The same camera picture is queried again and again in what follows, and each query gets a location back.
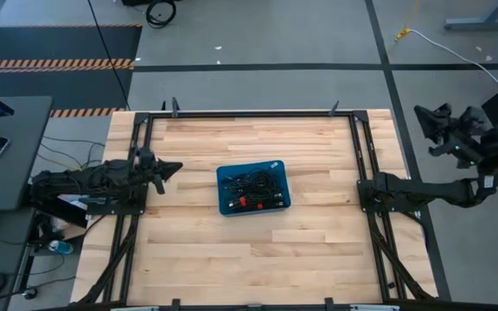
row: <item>hazard stripe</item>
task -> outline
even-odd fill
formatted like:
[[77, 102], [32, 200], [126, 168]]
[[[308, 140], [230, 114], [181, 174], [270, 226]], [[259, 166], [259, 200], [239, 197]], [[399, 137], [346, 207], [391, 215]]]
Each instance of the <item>hazard stripe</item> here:
[[95, 108], [95, 109], [63, 109], [51, 111], [51, 117], [106, 117], [115, 111], [124, 111], [124, 108]]
[[[55, 67], [55, 68], [25, 68], [25, 69], [0, 69], [0, 73], [48, 73], [48, 72], [72, 72], [72, 71], [90, 71], [90, 70], [108, 70], [111, 66], [92, 66], [92, 67]], [[133, 66], [115, 66], [115, 69], [134, 70]]]
[[[133, 67], [134, 61], [130, 59], [113, 59], [115, 67]], [[73, 60], [0, 60], [0, 69], [26, 69], [26, 68], [61, 68], [61, 67], [88, 67], [91, 69], [111, 69], [108, 59], [73, 59]]]

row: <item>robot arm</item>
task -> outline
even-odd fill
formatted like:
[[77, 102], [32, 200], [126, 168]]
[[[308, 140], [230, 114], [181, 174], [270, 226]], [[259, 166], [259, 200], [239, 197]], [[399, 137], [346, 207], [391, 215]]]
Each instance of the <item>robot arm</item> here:
[[106, 196], [127, 203], [134, 187], [152, 182], [164, 194], [163, 181], [182, 167], [180, 162], [155, 159], [149, 149], [141, 148], [130, 160], [111, 160], [84, 170], [52, 173], [43, 171], [32, 179], [30, 196], [38, 203], [61, 194]]
[[[498, 187], [498, 125], [485, 130], [484, 115], [474, 107], [469, 107], [460, 118], [450, 117], [449, 104], [435, 111], [416, 106], [414, 111], [425, 138], [437, 145], [430, 148], [430, 154], [453, 155], [458, 159], [458, 168], [476, 166], [478, 177], [449, 183], [425, 183], [379, 173], [371, 181], [357, 184], [366, 212], [415, 212], [435, 199], [454, 206], [473, 207], [495, 194]], [[479, 136], [480, 140], [475, 140], [474, 136]]]

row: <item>wooden table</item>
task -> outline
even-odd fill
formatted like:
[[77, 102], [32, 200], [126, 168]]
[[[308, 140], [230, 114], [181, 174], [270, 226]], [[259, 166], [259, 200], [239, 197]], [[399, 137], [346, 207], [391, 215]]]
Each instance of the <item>wooden table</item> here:
[[[405, 177], [390, 111], [367, 112], [380, 169]], [[134, 112], [114, 113], [106, 160], [127, 157], [133, 118]], [[364, 143], [362, 128], [359, 132]], [[159, 119], [151, 148], [184, 167], [165, 184], [165, 195], [150, 187], [137, 231], [129, 305], [170, 305], [173, 298], [182, 305], [322, 304], [324, 297], [335, 303], [381, 302], [346, 117]], [[291, 207], [221, 216], [216, 168], [274, 159], [285, 163]], [[436, 295], [420, 226], [397, 213], [392, 223], [401, 261]], [[72, 301], [107, 265], [114, 226], [115, 217], [107, 216], [86, 237]], [[391, 294], [396, 297], [394, 289]]]

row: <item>black wire bundle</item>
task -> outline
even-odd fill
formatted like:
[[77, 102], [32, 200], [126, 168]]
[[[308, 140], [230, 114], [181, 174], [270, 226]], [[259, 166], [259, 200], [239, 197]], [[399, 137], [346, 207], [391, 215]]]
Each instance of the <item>black wire bundle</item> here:
[[254, 169], [247, 174], [227, 177], [222, 181], [230, 191], [230, 209], [261, 210], [284, 206], [283, 189], [270, 170]]
[[[164, 21], [159, 20], [151, 14], [151, 11], [156, 7], [157, 4], [160, 3], [166, 3], [172, 7], [172, 13], [170, 14], [169, 18]], [[166, 27], [166, 25], [172, 22], [174, 17], [176, 17], [176, 5], [174, 4], [173, 0], [155, 0], [147, 7], [147, 10], [145, 11], [145, 19], [147, 20], [149, 26], [153, 29], [161, 29]]]

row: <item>gray floor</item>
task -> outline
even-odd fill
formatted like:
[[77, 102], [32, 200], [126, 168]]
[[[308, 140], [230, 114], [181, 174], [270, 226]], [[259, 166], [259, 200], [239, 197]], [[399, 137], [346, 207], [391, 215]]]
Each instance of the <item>gray floor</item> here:
[[[472, 60], [489, 56], [498, 63], [498, 32], [443, 30], [444, 18], [480, 16], [496, 2], [423, 0], [411, 26]], [[461, 62], [415, 35], [394, 43], [414, 1], [373, 3], [392, 63]], [[93, 0], [93, 5], [100, 23], [144, 24], [141, 12], [119, 1]], [[184, 0], [177, 5], [178, 16], [168, 28], [144, 27], [138, 65], [380, 62], [361, 0]], [[7, 0], [0, 14], [0, 25], [88, 23], [93, 21], [85, 0]], [[412, 107], [436, 108], [450, 102], [459, 114], [493, 96], [498, 85], [478, 71], [395, 72], [394, 77], [423, 179], [473, 176], [473, 171], [456, 170], [451, 157], [427, 154], [429, 144], [421, 136]], [[343, 108], [392, 108], [383, 73], [375, 71], [134, 73], [132, 109], [159, 109], [172, 96], [183, 109], [328, 108], [336, 100]], [[103, 142], [108, 124], [108, 117], [52, 119], [47, 135]], [[53, 142], [48, 146], [80, 159], [86, 159], [89, 147]], [[41, 153], [67, 160], [43, 149]], [[39, 160], [35, 172], [41, 169], [60, 168]], [[435, 202], [431, 215], [453, 300], [498, 303], [498, 194], [469, 210]], [[71, 276], [77, 261], [76, 256], [67, 257], [67, 265], [54, 275], [30, 282]], [[57, 258], [42, 258], [35, 269], [58, 263]], [[72, 282], [53, 284], [41, 289], [33, 301], [14, 298], [11, 309], [64, 305], [71, 290]]]

